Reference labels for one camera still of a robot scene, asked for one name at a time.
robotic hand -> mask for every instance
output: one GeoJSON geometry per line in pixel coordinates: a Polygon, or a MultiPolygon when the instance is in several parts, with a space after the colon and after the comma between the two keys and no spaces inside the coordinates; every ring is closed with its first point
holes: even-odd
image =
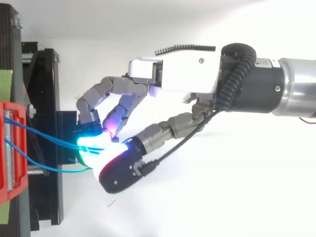
{"type": "Polygon", "coordinates": [[[159,163],[203,129],[220,111],[270,113],[276,116],[316,117],[316,61],[256,58],[245,44],[223,47],[175,45],[138,58],[123,77],[105,77],[77,101],[79,126],[84,134],[108,132],[113,141],[136,106],[149,93],[190,94],[191,113],[152,124],[125,142],[128,149],[106,164],[99,181],[109,193],[120,192],[152,172],[159,163]],[[101,122],[95,109],[110,93],[121,94],[119,104],[101,122]],[[142,156],[181,138],[160,159],[144,163],[142,156]]]}

white background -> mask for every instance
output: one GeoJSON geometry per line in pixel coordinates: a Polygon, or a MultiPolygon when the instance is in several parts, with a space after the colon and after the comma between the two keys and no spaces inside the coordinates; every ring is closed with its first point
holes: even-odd
{"type": "MultiPolygon", "coordinates": [[[[253,46],[258,57],[315,59],[311,0],[7,0],[22,39],[61,55],[62,110],[128,61],[176,43],[253,46]]],[[[117,103],[98,107],[104,118],[117,103]]],[[[147,98],[122,139],[190,107],[147,98]]],[[[33,237],[316,236],[316,126],[224,113],[128,190],[109,195],[91,172],[63,174],[65,219],[33,237]]],[[[147,158],[176,144],[168,142],[147,158]]]]}

metal rod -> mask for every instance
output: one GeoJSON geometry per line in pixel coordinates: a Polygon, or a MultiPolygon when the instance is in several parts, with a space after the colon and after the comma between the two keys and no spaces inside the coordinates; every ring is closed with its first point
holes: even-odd
{"type": "Polygon", "coordinates": [[[22,54],[22,63],[28,64],[31,63],[33,54],[32,53],[23,53],[22,54]]]}
{"type": "Polygon", "coordinates": [[[36,165],[28,165],[28,175],[44,174],[43,170],[36,165]]]}

black ridged strip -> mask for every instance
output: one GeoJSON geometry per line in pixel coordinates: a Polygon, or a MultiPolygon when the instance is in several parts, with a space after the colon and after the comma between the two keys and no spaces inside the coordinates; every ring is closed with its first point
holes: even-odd
{"type": "Polygon", "coordinates": [[[200,51],[211,51],[216,50],[215,46],[195,45],[195,44],[176,44],[172,47],[163,48],[155,51],[156,56],[178,51],[178,50],[200,50],[200,51]]]}

black metal stand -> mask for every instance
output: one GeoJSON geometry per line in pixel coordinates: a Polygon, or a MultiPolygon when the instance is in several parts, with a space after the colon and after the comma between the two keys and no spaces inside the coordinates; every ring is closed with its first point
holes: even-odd
{"type": "MultiPolygon", "coordinates": [[[[73,131],[77,112],[62,112],[59,108],[58,54],[53,49],[37,51],[34,44],[22,44],[23,53],[33,54],[30,62],[23,64],[24,85],[30,104],[36,109],[34,117],[29,116],[27,126],[75,143],[73,131]]],[[[75,163],[75,151],[66,150],[30,132],[27,133],[27,142],[28,155],[39,163],[59,169],[62,164],[75,163]]],[[[29,192],[31,231],[39,230],[40,220],[51,220],[52,225],[63,221],[61,173],[44,170],[43,174],[29,175],[29,192]]]]}

